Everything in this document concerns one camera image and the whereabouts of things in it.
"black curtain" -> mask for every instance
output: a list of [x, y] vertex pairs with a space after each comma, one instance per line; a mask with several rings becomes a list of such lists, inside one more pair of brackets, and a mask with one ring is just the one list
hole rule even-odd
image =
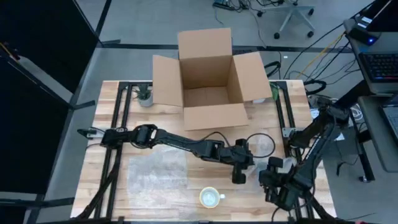
[[0, 192], [45, 194], [68, 107], [4, 58], [0, 83]]
[[0, 41], [74, 93], [97, 44], [73, 0], [0, 1]]

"wooden table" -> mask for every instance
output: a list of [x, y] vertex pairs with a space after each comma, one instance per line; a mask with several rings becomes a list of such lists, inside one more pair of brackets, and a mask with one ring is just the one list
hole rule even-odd
[[[312, 122], [312, 118], [303, 83], [301, 80], [286, 82], [296, 127], [306, 127]], [[111, 126], [118, 85], [117, 81], [103, 82], [93, 122], [94, 127], [106, 129]], [[121, 124], [125, 98], [126, 91], [122, 97], [117, 126]], [[289, 127], [283, 97], [281, 97], [281, 102], [285, 125]], [[271, 135], [276, 143], [273, 156], [284, 157], [275, 102], [270, 100], [260, 104], [246, 103], [245, 107], [248, 112], [249, 126], [184, 131], [180, 107], [154, 105], [150, 108], [143, 108], [136, 100], [133, 100], [129, 108], [127, 128], [132, 130], [141, 124], [155, 124], [170, 133], [192, 139], [200, 139], [210, 132], [219, 131], [230, 142], [234, 142], [238, 138], [246, 138], [253, 133], [263, 132]], [[221, 140], [218, 135], [214, 135], [210, 139]], [[268, 139], [257, 139], [257, 141], [260, 141], [262, 145], [251, 144], [250, 150], [253, 154], [269, 150], [267, 147], [264, 149], [264, 146], [269, 146]], [[99, 139], [90, 141], [88, 144], [96, 142], [99, 142]], [[71, 217], [82, 212], [98, 190], [105, 150], [99, 146], [87, 149]], [[258, 184], [256, 172], [251, 172], [248, 175], [246, 184], [236, 185], [231, 182], [231, 171], [232, 166], [204, 162], [189, 152], [167, 146], [142, 150], [126, 143], [123, 146], [113, 220], [124, 216], [126, 220], [142, 221], [270, 221], [275, 205], [265, 202], [265, 194]], [[317, 169], [315, 183], [317, 200], [329, 214], [335, 216], [328, 180], [322, 163]], [[199, 201], [200, 191], [208, 186], [216, 188], [219, 193], [226, 196], [216, 208], [205, 208]], [[104, 196], [103, 216], [108, 194], [106, 193]], [[287, 216], [287, 212], [279, 210], [274, 220], [286, 221]]]

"small cup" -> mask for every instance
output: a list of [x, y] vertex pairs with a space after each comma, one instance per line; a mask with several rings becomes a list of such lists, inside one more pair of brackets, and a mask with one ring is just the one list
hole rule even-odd
[[205, 187], [199, 195], [200, 203], [206, 208], [215, 208], [225, 195], [218, 193], [214, 187]]

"cardboard box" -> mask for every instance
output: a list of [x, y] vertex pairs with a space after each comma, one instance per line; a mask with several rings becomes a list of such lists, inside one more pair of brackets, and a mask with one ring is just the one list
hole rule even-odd
[[272, 97], [259, 52], [232, 56], [231, 29], [178, 34], [180, 59], [154, 55], [154, 103], [182, 106], [185, 130], [248, 124], [243, 102]]

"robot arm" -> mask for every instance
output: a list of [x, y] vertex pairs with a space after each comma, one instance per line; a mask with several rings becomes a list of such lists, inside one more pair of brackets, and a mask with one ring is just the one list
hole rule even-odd
[[303, 131], [294, 131], [287, 139], [289, 147], [305, 149], [310, 140], [318, 136], [304, 161], [292, 167], [287, 174], [277, 173], [282, 167], [282, 159], [270, 157], [266, 170], [260, 171], [259, 182], [266, 193], [266, 201], [289, 211], [294, 208], [297, 199], [306, 198], [317, 203], [310, 189], [313, 187], [322, 154], [327, 150], [329, 142], [337, 138], [340, 128], [348, 124], [348, 110], [325, 105], [320, 109], [320, 115]]
[[246, 183], [246, 176], [242, 174], [242, 170], [254, 165], [246, 139], [238, 139], [234, 146], [225, 147], [223, 141], [209, 139], [196, 141], [168, 133], [153, 124], [145, 124], [132, 131], [125, 128], [106, 130], [101, 146], [115, 149], [124, 142], [129, 142], [139, 149], [152, 149], [155, 145], [165, 144], [191, 152], [204, 161], [231, 165], [233, 166], [232, 182], [234, 184]]

